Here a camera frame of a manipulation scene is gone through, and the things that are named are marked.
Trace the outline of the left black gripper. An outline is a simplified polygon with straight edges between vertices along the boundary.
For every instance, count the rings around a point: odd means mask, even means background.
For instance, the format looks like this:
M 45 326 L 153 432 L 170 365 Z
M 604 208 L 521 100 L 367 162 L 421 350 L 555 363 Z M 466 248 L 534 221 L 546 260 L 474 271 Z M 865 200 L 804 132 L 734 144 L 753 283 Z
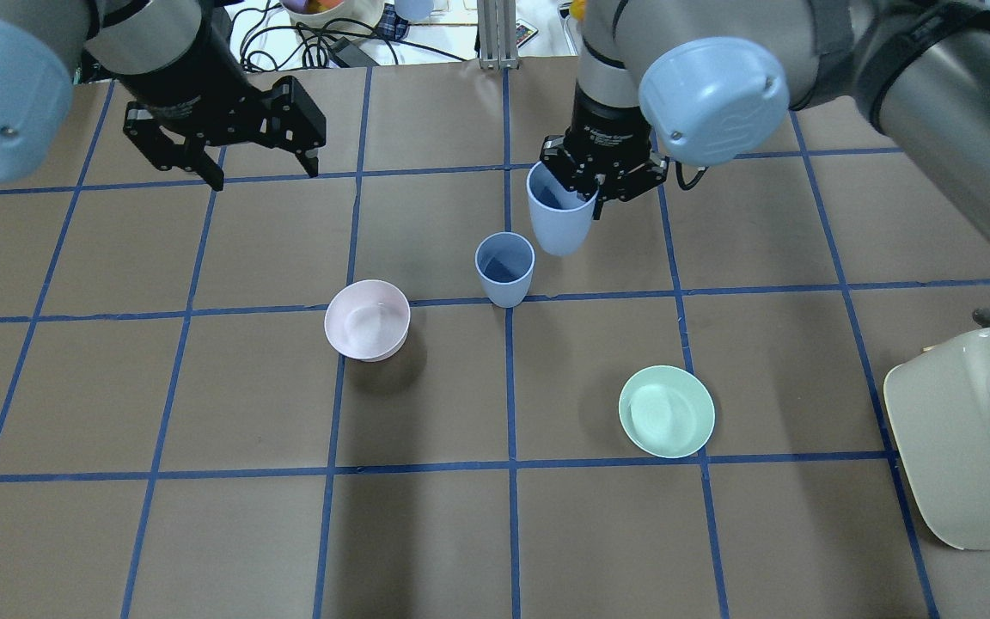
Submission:
M 319 149 L 327 143 L 327 119 L 294 76 L 254 87 L 212 23 L 199 17 L 195 38 L 172 63 L 119 81 L 158 125 L 215 146 L 258 144 L 294 154 L 309 179 L 320 175 Z M 164 166 L 224 188 L 224 172 L 203 146 L 174 146 Z

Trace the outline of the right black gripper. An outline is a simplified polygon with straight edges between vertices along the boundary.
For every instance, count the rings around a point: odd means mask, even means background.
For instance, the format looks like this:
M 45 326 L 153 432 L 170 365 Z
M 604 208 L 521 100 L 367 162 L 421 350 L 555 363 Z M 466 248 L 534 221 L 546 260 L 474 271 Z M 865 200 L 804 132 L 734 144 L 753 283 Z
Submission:
M 545 138 L 540 162 L 553 177 L 545 181 L 547 204 L 580 207 L 594 199 L 594 222 L 609 201 L 636 199 L 668 177 L 640 110 L 595 101 L 580 85 L 575 86 L 570 125 Z

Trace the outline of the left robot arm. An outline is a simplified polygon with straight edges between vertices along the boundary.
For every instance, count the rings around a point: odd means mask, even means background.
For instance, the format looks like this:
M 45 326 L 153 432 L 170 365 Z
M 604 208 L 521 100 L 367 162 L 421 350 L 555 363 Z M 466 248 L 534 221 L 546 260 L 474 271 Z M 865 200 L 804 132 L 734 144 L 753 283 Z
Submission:
M 32 174 L 70 112 L 92 58 L 132 99 L 122 131 L 154 169 L 215 191 L 209 149 L 257 144 L 294 154 L 316 177 L 325 114 L 297 79 L 255 88 L 230 50 L 224 1 L 0 1 L 0 183 Z

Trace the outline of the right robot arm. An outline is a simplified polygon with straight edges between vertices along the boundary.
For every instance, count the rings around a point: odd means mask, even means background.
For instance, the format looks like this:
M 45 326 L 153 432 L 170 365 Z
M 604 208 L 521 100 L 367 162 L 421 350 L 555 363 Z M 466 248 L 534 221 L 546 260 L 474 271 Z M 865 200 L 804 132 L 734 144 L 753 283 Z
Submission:
M 572 121 L 539 158 L 602 206 L 842 95 L 990 242 L 985 1 L 590 1 Z

